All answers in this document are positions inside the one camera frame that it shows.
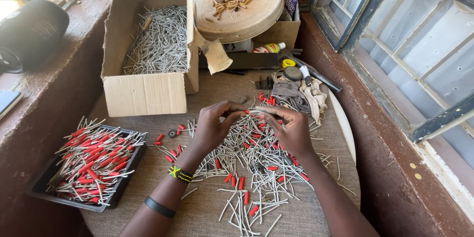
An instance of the gray fabric table surface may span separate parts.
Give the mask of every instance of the gray fabric table surface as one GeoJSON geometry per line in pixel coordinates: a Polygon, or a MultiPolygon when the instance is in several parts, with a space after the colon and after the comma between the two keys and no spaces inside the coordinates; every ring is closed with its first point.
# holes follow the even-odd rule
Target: gray fabric table surface
{"type": "MultiPolygon", "coordinates": [[[[209,71],[200,71],[199,92],[187,95],[188,112],[184,114],[110,118],[107,113],[105,97],[102,96],[89,118],[98,118],[100,120],[106,118],[105,125],[121,126],[123,129],[140,132],[147,131],[146,141],[151,144],[160,133],[166,134],[168,131],[176,129],[178,124],[187,126],[188,119],[198,119],[201,108],[216,102],[223,100],[238,101],[242,96],[248,95],[251,99],[245,105],[250,107],[254,102],[253,96],[257,96],[260,91],[255,89],[255,85],[249,79],[258,80],[259,76],[266,77],[269,73],[271,72],[247,71],[245,76],[227,73],[216,73],[210,76],[209,71]]],[[[323,86],[322,90],[327,93],[327,87],[323,86]]],[[[328,108],[324,111],[325,118],[322,121],[322,125],[317,129],[316,134],[316,138],[323,138],[324,140],[313,140],[313,147],[319,153],[331,155],[329,161],[333,161],[333,163],[328,166],[328,170],[335,178],[337,178],[336,158],[339,157],[341,171],[339,183],[356,194],[354,196],[352,193],[344,190],[352,202],[359,208],[360,187],[356,166],[347,148],[329,97],[326,103],[328,108]]],[[[164,137],[162,143],[168,149],[176,149],[178,144],[186,145],[189,140],[189,133],[184,131],[174,139],[164,137]]],[[[167,174],[166,171],[169,167],[170,163],[164,158],[162,152],[156,148],[148,147],[117,208],[106,210],[103,213],[81,210],[91,233],[96,237],[117,236],[147,195],[153,191],[167,174]]],[[[237,173],[239,176],[243,175],[246,177],[246,187],[249,187],[251,174],[242,168],[237,173]]],[[[230,182],[226,184],[223,182],[223,179],[224,177],[211,177],[189,185],[187,192],[195,187],[198,187],[198,189],[182,201],[168,236],[240,236],[239,229],[228,223],[230,218],[229,210],[224,213],[221,222],[217,221],[225,203],[232,195],[231,192],[216,191],[218,188],[231,189],[230,182]]],[[[252,226],[252,231],[260,232],[264,235],[275,219],[282,214],[281,219],[275,225],[269,237],[328,237],[329,231],[326,220],[314,191],[304,183],[294,184],[294,190],[295,196],[300,201],[289,198],[288,204],[284,204],[265,215],[261,225],[259,221],[255,222],[252,226]]],[[[285,198],[288,197],[280,194],[280,199],[285,198]]],[[[258,200],[258,193],[250,192],[250,199],[258,200]]]]}

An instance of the hand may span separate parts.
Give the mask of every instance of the hand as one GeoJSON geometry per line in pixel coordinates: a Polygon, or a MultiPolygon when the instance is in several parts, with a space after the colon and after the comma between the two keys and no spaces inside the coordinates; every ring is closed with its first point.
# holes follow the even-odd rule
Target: hand
{"type": "Polygon", "coordinates": [[[258,116],[273,128],[276,138],[290,154],[296,158],[302,158],[308,153],[314,153],[308,116],[305,113],[284,107],[257,106],[256,109],[264,112],[258,113],[258,116]],[[278,123],[272,114],[281,117],[285,127],[278,123]]]}
{"type": "Polygon", "coordinates": [[[247,108],[244,105],[231,101],[223,101],[201,109],[198,119],[198,127],[191,144],[206,156],[222,143],[229,133],[230,126],[241,116],[247,108]],[[221,123],[219,118],[227,116],[221,123]]]}

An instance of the person's left hand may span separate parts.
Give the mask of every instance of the person's left hand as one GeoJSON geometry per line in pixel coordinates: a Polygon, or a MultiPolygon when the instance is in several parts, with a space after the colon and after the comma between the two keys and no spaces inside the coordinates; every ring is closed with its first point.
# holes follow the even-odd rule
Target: person's left hand
{"type": "Polygon", "coordinates": [[[246,115],[247,108],[244,105],[231,101],[223,101],[201,109],[199,113],[198,126],[190,145],[206,156],[216,149],[227,136],[230,126],[240,117],[246,115]],[[221,123],[219,118],[227,118],[221,123]]]}

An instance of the forearm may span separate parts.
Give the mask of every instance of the forearm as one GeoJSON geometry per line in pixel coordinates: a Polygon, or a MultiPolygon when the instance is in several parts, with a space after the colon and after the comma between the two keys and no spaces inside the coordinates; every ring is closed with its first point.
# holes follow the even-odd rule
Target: forearm
{"type": "Polygon", "coordinates": [[[314,151],[300,156],[299,162],[314,187],[331,236],[379,236],[314,151]]]}
{"type": "MultiPolygon", "coordinates": [[[[175,166],[185,172],[195,173],[204,156],[190,144],[181,153],[175,162],[175,166]]],[[[165,177],[150,194],[150,198],[170,210],[177,210],[188,185],[167,173],[163,173],[163,175],[165,177]]],[[[165,236],[169,230],[171,220],[171,218],[163,216],[142,204],[125,228],[122,229],[119,236],[165,236]]]]}

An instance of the wooden handle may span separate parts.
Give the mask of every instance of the wooden handle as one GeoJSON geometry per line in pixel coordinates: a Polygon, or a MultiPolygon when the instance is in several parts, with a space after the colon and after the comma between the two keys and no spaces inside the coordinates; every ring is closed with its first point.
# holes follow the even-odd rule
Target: wooden handle
{"type": "Polygon", "coordinates": [[[148,18],[146,20],[145,26],[143,26],[143,30],[146,30],[148,28],[148,26],[150,25],[150,22],[151,22],[151,18],[148,18]]]}

